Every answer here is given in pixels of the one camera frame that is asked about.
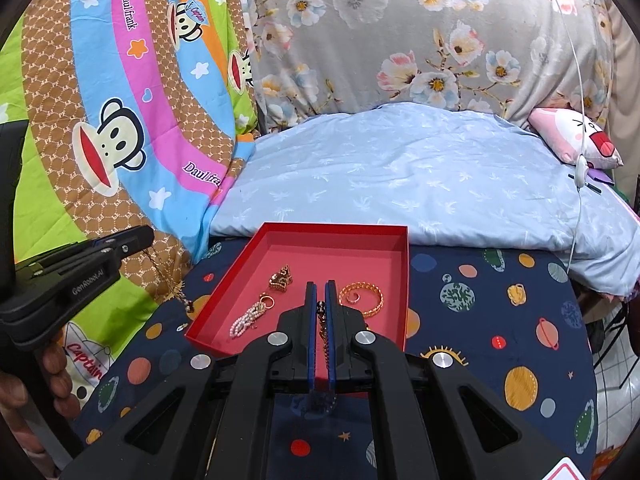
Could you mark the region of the left hand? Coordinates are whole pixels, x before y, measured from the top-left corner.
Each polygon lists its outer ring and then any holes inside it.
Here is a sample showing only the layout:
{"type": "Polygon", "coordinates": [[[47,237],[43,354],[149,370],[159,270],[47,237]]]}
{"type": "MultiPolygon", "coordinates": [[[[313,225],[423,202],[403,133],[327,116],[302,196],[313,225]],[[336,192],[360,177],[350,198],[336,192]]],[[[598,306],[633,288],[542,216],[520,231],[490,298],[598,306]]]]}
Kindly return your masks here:
{"type": "MultiPolygon", "coordinates": [[[[80,404],[72,393],[72,380],[66,372],[66,355],[56,342],[49,344],[41,355],[44,378],[53,393],[53,405],[67,420],[75,419],[80,413],[80,404]]],[[[1,374],[1,415],[16,437],[17,442],[27,451],[40,453],[43,446],[29,429],[23,417],[18,414],[28,401],[27,389],[16,377],[1,374]]]]}

